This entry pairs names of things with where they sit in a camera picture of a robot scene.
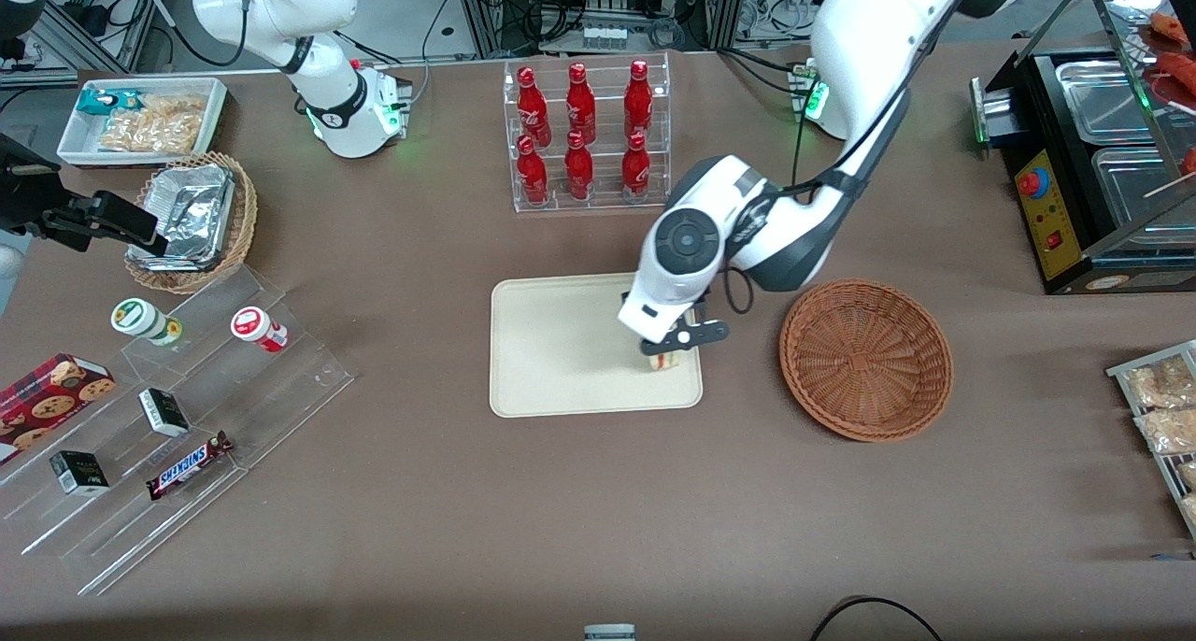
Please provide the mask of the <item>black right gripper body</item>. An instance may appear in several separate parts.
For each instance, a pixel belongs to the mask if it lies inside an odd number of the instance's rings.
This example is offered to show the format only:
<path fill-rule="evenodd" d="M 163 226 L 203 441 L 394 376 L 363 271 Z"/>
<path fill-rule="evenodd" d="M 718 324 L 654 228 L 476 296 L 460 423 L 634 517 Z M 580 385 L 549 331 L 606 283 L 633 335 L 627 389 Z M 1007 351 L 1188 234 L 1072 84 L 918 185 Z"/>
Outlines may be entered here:
<path fill-rule="evenodd" d="M 1 228 L 14 236 L 28 233 L 43 212 L 68 203 L 60 167 L 25 146 L 1 135 Z"/>

